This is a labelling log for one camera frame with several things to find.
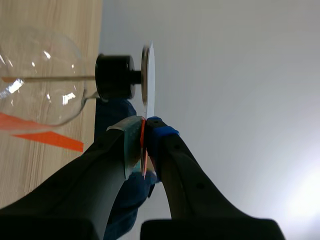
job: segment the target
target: black rubber stopper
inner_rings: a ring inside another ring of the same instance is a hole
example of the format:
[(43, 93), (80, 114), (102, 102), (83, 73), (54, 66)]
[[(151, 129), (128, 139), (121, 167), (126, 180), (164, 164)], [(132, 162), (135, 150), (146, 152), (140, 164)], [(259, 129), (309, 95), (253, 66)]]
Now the black rubber stopper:
[(100, 54), (95, 62), (95, 84), (100, 98), (131, 99), (135, 96), (135, 84), (141, 84), (141, 71), (135, 71), (131, 56)]

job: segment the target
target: white wall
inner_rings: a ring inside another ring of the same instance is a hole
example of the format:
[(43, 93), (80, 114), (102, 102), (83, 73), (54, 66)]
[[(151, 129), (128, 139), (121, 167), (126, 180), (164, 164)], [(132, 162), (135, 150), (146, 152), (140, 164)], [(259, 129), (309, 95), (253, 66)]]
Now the white wall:
[[(155, 114), (235, 206), (275, 219), (288, 239), (320, 238), (319, 12), (318, 0), (103, 6), (100, 50), (132, 54), (140, 68), (153, 40)], [(170, 216), (163, 191), (157, 186), (128, 239), (139, 238), (144, 219)]]

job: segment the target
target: glass flask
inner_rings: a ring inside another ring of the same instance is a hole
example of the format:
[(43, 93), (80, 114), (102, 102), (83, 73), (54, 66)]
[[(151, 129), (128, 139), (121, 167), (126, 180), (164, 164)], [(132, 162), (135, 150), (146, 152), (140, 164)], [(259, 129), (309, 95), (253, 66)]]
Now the glass flask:
[(95, 79), (95, 64), (62, 34), (1, 28), (0, 130), (39, 132), (75, 118), (97, 96), (86, 85)]

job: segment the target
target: orange tape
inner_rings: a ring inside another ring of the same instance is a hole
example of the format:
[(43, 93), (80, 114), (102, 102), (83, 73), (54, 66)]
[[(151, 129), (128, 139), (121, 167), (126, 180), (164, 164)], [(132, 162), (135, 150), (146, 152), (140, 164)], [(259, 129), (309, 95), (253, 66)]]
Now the orange tape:
[(3, 76), (1, 79), (5, 83), (13, 83), (17, 79), (17, 77), (6, 77), (6, 76)]
[(84, 151), (84, 144), (81, 141), (72, 139), (67, 136), (60, 135), (53, 131), (40, 132), (40, 133), (28, 133), (28, 134), (16, 134), (13, 135), (17, 138), (28, 139), (43, 144), (49, 144), (52, 146), (61, 147), (64, 149), (70, 149), (78, 152)]
[(145, 127), (146, 127), (146, 119), (142, 118), (142, 124), (141, 124), (141, 136), (140, 136), (140, 147), (142, 149), (142, 155), (141, 155), (141, 170), (142, 175), (144, 176), (144, 179), (146, 179), (146, 173), (147, 173), (147, 161), (148, 161), (148, 153), (147, 149), (145, 147)]
[[(21, 118), (0, 113), (0, 130), (3, 131), (32, 131), (49, 129), (49, 125), (40, 124), (34, 121), (27, 121)], [(13, 136), (28, 139), (44, 144), (49, 144), (65, 149), (83, 152), (84, 144), (81, 141), (55, 133), (53, 131), (27, 134), (14, 134)]]
[(40, 124), (34, 121), (27, 121), (21, 118), (10, 116), (0, 112), (0, 130), (14, 131), (14, 130), (38, 130), (48, 129), (49, 125)]

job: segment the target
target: wooden surface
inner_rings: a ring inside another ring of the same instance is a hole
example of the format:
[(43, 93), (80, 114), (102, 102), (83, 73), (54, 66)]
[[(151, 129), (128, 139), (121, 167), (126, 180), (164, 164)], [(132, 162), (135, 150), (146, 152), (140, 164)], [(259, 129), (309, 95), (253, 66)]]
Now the wooden surface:
[[(0, 22), (62, 33), (83, 56), (96, 57), (101, 9), (102, 0), (0, 0)], [(93, 89), (95, 83), (88, 87)], [(84, 142), (86, 149), (93, 142), (94, 121), (95, 101), (91, 100), (81, 115), (55, 132)], [(0, 207), (23, 197), (80, 154), (0, 133)]]

